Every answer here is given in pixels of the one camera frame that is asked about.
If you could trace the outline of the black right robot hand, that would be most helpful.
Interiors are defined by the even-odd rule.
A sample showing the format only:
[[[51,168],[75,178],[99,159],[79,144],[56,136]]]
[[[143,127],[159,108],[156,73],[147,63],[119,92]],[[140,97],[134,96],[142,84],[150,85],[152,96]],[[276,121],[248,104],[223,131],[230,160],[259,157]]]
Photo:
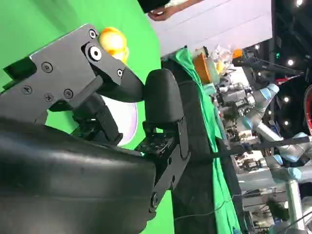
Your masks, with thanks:
[[[171,71],[142,82],[91,24],[4,70],[1,233],[143,231],[191,155]]]

